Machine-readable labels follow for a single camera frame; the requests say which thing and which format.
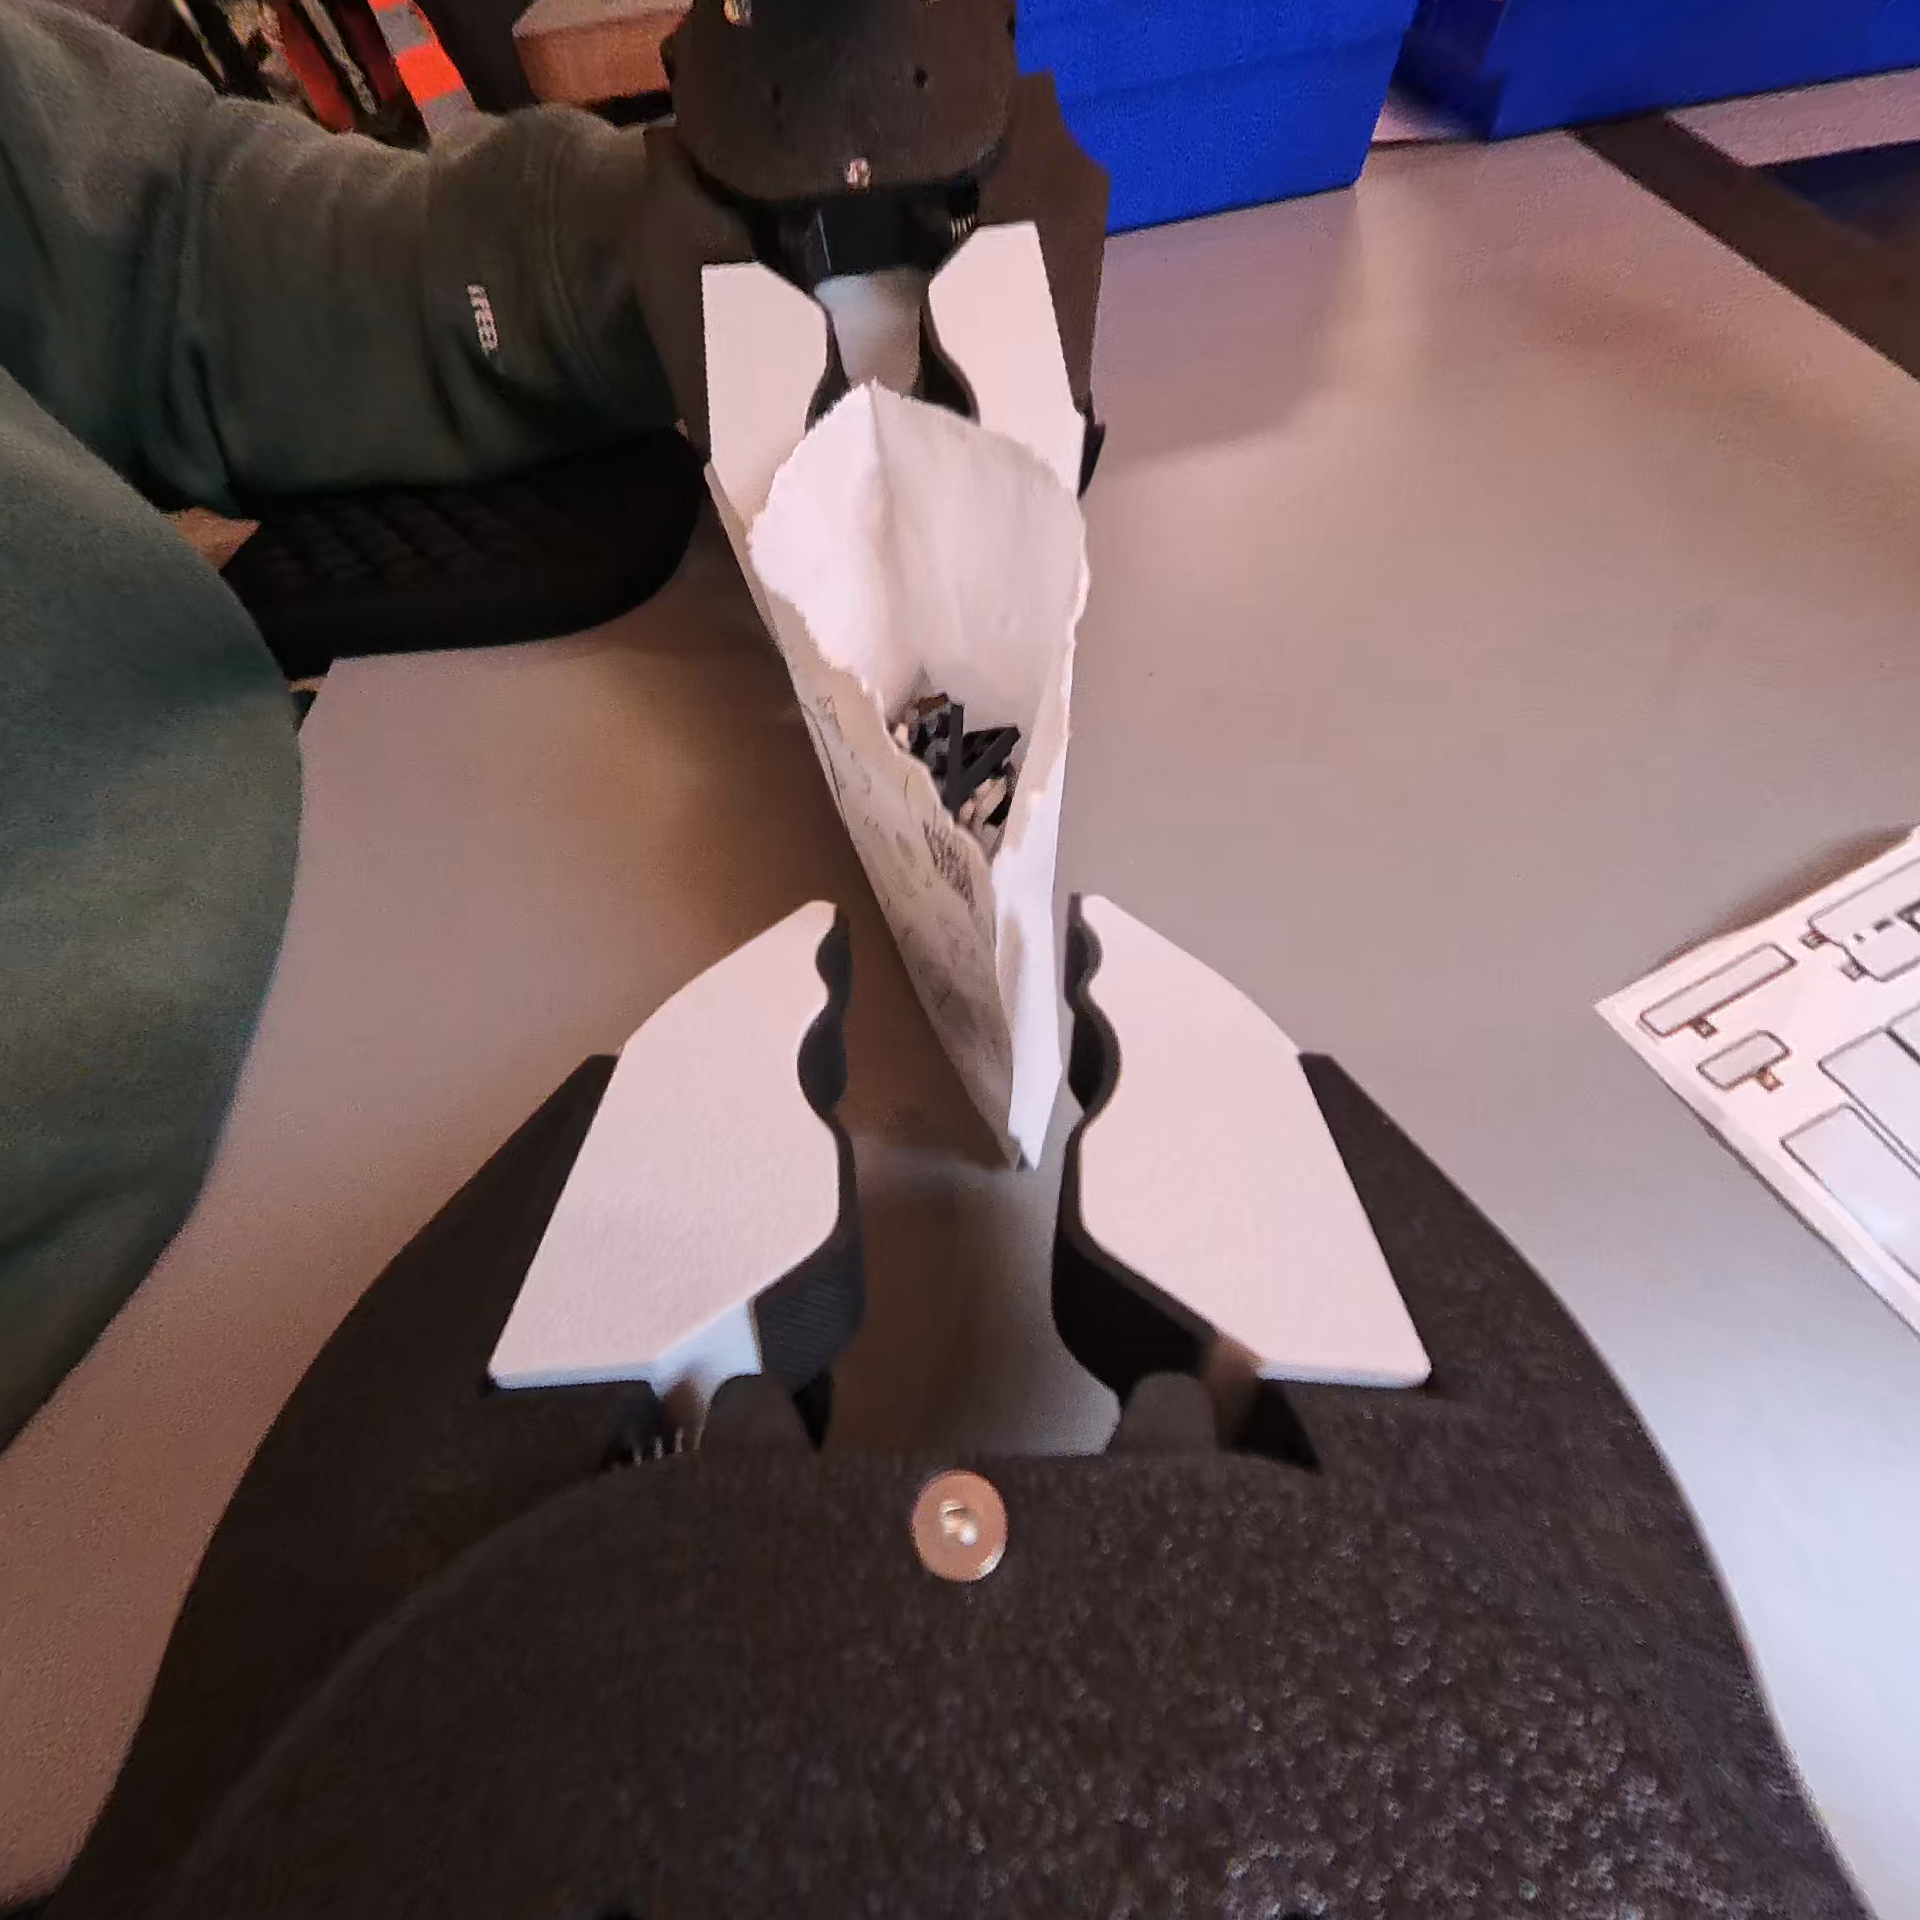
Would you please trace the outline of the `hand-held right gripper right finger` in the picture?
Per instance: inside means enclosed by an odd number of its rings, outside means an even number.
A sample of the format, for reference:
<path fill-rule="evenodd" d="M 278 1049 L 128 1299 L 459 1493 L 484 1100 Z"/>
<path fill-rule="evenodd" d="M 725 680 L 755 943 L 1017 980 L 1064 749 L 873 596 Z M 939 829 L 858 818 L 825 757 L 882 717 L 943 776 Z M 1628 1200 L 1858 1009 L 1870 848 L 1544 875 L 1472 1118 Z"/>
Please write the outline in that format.
<path fill-rule="evenodd" d="M 1066 909 L 1066 1092 L 1051 1318 L 1126 1410 L 1175 1380 L 1217 1438 L 1284 1390 L 1421 1390 L 1432 1358 L 1299 1046 L 1102 896 Z"/>

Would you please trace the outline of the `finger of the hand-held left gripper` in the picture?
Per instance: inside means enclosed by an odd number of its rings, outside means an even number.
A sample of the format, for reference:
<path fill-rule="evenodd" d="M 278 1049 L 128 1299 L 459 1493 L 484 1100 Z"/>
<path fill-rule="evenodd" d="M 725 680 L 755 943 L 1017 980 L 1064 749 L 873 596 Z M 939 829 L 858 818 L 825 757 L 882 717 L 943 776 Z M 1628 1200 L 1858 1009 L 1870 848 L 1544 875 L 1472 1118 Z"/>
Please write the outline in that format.
<path fill-rule="evenodd" d="M 762 624 L 803 708 L 828 708 L 818 652 L 803 620 L 778 612 L 752 560 L 752 534 L 828 373 L 828 316 L 764 265 L 703 267 L 709 380 L 709 492 Z"/>
<path fill-rule="evenodd" d="M 1088 416 L 1066 387 L 1035 222 L 973 230 L 922 301 L 922 399 L 1028 447 L 1084 492 Z"/>

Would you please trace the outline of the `white sticker sheet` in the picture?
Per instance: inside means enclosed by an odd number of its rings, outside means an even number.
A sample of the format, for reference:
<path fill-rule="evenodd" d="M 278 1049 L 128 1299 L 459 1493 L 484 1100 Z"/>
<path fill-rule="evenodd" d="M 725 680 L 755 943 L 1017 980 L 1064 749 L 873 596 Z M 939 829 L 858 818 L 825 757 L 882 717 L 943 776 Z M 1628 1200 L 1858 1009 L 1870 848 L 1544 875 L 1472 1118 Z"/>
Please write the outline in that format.
<path fill-rule="evenodd" d="M 1915 1330 L 1915 829 L 1597 1016 Z"/>

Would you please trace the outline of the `blue plastic bin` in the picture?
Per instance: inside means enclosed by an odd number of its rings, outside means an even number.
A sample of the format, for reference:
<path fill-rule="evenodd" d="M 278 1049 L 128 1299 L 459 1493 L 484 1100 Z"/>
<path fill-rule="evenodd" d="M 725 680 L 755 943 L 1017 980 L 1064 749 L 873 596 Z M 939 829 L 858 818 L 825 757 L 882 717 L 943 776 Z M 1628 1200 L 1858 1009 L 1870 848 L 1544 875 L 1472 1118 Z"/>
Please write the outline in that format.
<path fill-rule="evenodd" d="M 1415 4 L 1017 4 L 1111 177 L 1107 230 L 1159 230 L 1359 181 Z"/>
<path fill-rule="evenodd" d="M 1915 66 L 1915 4 L 1417 4 L 1394 84 L 1476 137 Z"/>

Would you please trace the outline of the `pile of loose lego pieces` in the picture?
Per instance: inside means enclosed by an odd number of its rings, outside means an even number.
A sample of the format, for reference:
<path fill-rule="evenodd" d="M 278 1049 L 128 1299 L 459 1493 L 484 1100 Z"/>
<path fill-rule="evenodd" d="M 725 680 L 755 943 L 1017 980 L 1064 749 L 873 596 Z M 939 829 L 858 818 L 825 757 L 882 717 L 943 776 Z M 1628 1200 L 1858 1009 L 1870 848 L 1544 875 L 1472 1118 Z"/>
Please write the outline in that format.
<path fill-rule="evenodd" d="M 973 729 L 959 700 L 922 691 L 887 720 L 887 738 L 924 766 L 935 794 L 964 829 L 981 844 L 1003 836 L 1024 749 L 1017 726 Z"/>

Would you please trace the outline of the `person's left forearm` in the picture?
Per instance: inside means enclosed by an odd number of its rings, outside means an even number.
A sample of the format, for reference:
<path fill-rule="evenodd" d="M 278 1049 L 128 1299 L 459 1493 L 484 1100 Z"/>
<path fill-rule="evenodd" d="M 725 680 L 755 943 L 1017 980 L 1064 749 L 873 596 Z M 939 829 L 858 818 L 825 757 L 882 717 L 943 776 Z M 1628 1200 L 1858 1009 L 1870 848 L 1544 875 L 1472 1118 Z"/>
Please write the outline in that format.
<path fill-rule="evenodd" d="M 4 497 L 163 511 L 479 484 L 672 429 L 645 151 L 579 108 L 406 154 L 4 4 Z"/>

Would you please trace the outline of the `white printed paper bag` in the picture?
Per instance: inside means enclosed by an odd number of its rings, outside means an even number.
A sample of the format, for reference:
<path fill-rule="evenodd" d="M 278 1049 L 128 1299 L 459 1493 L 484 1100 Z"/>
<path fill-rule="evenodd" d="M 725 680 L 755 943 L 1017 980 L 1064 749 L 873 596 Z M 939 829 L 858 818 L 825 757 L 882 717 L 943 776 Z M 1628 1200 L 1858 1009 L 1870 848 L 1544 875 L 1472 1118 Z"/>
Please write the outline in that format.
<path fill-rule="evenodd" d="M 1076 620 L 1075 492 L 1028 447 L 887 389 L 782 462 L 744 567 L 924 1016 L 1010 1164 L 1039 1165 L 1064 1076 L 1054 868 Z M 948 696 L 1014 729 L 993 848 L 893 729 Z"/>

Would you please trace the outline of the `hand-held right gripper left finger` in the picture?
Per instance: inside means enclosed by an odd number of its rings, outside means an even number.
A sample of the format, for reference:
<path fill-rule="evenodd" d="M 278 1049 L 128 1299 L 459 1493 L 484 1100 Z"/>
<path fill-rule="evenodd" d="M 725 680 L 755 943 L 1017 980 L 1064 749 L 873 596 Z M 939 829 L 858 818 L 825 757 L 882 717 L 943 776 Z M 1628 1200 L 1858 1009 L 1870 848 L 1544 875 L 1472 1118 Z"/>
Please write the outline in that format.
<path fill-rule="evenodd" d="M 641 1380 L 703 1416 L 730 1377 L 825 1394 L 866 1317 L 844 1096 L 851 933 L 807 903 L 617 1052 L 487 1377 Z"/>

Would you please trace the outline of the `orange post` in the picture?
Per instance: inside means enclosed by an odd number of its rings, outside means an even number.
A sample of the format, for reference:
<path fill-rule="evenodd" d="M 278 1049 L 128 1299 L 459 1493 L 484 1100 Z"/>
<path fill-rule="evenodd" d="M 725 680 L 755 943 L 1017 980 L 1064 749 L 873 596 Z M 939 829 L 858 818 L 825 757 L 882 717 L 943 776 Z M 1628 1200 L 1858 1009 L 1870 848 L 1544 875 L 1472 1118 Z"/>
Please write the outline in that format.
<path fill-rule="evenodd" d="M 462 71 L 443 46 L 425 4 L 366 4 L 384 68 L 397 84 L 401 120 L 420 146 L 462 137 L 476 128 L 479 108 Z"/>

